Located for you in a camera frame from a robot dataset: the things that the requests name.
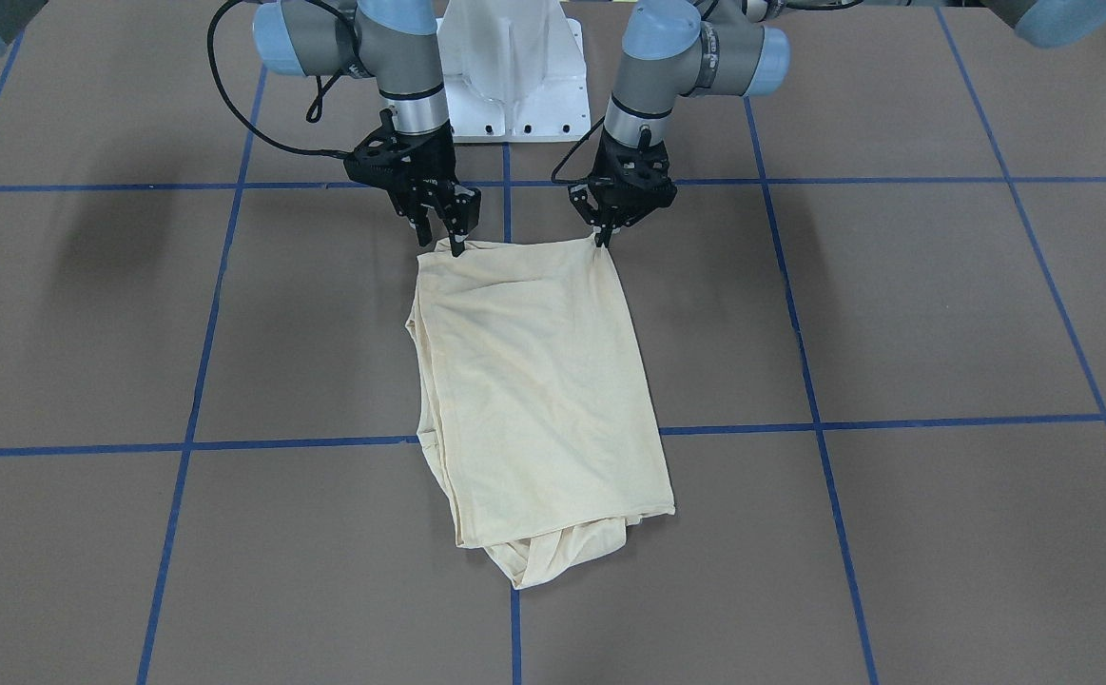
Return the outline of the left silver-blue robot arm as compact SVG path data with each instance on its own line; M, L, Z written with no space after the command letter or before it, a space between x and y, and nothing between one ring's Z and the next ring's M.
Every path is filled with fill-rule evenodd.
M565 186L599 247L650 212L670 207L666 135L682 97L769 95L791 61L773 19L784 12L844 11L852 1L639 1L620 40L592 168Z

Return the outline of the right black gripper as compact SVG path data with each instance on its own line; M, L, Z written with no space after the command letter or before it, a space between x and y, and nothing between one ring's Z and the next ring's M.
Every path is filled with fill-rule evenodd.
M351 181L387 191L396 212L410 216L418 246L434 243L434 209L448 230L450 252L460 256L479 222L482 193L456 177L452 125L410 134L397 129L393 111L382 111L379 120L343 160L345 173Z

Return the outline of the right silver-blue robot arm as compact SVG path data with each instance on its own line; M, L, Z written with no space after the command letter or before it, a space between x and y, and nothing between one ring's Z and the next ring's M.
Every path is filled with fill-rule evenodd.
M378 128L352 151L295 147L259 129L234 105L221 75L215 38L232 1L218 6L204 46L213 87L253 138L304 157L340 160L349 181L387 193L393 211L421 246L444 225L444 251L465 253L479 222L480 191L456 172L437 18L428 1L257 1L252 37L262 66L279 75L314 77L317 95L306 111L319 121L340 79L366 79L378 90Z

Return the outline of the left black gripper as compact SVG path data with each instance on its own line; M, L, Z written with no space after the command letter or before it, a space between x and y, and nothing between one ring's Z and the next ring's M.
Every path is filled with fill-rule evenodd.
M677 186L669 175L669 153L644 131L636 147L601 134L594 165L587 175L567 183L575 211L594 230L594 243L611 246L613 233L638 224L656 209L670 207Z

